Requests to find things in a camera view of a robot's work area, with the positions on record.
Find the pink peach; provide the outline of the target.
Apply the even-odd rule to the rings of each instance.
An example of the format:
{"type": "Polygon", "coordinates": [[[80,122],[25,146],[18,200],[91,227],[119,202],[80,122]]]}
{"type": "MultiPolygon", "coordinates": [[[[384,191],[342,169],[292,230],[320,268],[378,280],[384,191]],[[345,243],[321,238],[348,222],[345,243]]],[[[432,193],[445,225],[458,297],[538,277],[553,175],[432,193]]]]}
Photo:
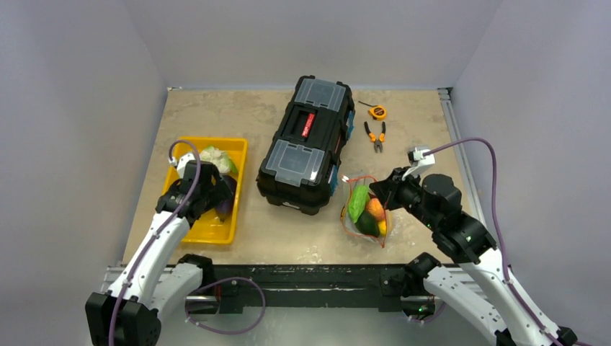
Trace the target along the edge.
{"type": "Polygon", "coordinates": [[[370,198],[368,200],[365,211],[373,216],[377,222],[385,220],[385,210],[377,198],[370,198]]]}

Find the purple eggplant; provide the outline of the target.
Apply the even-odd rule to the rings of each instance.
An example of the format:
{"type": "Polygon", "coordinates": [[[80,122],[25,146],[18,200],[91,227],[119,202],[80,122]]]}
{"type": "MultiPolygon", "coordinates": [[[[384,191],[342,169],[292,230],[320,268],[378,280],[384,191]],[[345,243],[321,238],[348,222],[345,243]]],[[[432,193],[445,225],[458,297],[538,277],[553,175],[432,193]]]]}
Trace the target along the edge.
{"type": "Polygon", "coordinates": [[[231,217],[233,212],[234,201],[237,191],[237,181],[228,174],[221,175],[223,181],[227,184],[231,191],[231,197],[223,200],[219,205],[215,207],[216,215],[220,222],[224,223],[228,218],[231,217]]]}

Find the clear zip top bag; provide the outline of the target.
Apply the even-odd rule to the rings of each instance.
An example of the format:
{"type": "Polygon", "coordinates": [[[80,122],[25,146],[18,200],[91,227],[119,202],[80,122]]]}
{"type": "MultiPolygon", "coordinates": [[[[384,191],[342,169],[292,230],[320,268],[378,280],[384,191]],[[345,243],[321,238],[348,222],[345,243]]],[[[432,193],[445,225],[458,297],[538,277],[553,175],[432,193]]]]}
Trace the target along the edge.
{"type": "Polygon", "coordinates": [[[391,212],[372,190],[378,182],[369,174],[343,175],[340,183],[344,205],[340,223],[346,234],[361,242],[368,241],[384,249],[393,230],[391,212]]]}

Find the yellow corn cob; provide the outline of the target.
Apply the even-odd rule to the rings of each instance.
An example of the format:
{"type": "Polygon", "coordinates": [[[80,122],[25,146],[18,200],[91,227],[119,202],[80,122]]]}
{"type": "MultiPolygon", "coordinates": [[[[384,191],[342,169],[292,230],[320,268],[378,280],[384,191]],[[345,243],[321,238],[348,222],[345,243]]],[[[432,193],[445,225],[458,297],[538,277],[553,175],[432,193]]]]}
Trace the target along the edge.
{"type": "Polygon", "coordinates": [[[386,221],[379,221],[378,222],[378,230],[379,230],[379,237],[386,237],[387,235],[387,222],[386,221]]]}

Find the dark green avocado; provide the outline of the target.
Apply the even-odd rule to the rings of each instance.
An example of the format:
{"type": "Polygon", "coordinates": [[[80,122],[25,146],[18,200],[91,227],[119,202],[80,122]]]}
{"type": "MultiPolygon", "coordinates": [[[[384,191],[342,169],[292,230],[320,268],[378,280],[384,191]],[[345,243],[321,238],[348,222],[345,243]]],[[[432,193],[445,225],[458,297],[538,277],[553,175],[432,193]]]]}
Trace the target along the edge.
{"type": "Polygon", "coordinates": [[[357,230],[366,236],[373,236],[378,238],[380,236],[380,229],[378,221],[369,212],[363,211],[357,219],[355,226],[357,230]]]}

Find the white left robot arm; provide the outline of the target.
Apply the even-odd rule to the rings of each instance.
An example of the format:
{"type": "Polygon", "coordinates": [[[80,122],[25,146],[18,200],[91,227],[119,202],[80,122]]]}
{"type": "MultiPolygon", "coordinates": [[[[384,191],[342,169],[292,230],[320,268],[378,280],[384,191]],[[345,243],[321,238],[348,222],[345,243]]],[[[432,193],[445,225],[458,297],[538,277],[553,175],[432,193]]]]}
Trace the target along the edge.
{"type": "Polygon", "coordinates": [[[163,278],[172,253],[195,222],[233,197],[216,165],[181,159],[179,178],[158,199],[145,239],[119,277],[85,304],[93,345],[155,345],[161,324],[185,297],[215,285],[210,258],[187,254],[163,278]]]}

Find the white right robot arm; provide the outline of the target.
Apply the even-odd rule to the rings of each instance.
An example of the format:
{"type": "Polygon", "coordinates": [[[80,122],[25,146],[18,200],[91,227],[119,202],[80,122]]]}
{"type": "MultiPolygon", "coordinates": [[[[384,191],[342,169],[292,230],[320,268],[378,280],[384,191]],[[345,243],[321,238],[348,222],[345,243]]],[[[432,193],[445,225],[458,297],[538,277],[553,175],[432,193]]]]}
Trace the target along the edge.
{"type": "Polygon", "coordinates": [[[425,178],[393,170],[370,190],[387,210],[405,209],[432,232],[437,248],[479,286],[483,295],[451,277],[450,271],[424,252],[405,267],[404,288],[441,298],[493,345],[576,345],[575,332],[551,321],[527,297],[503,264],[500,248],[487,228],[462,207],[462,193],[451,177],[425,178]]]}

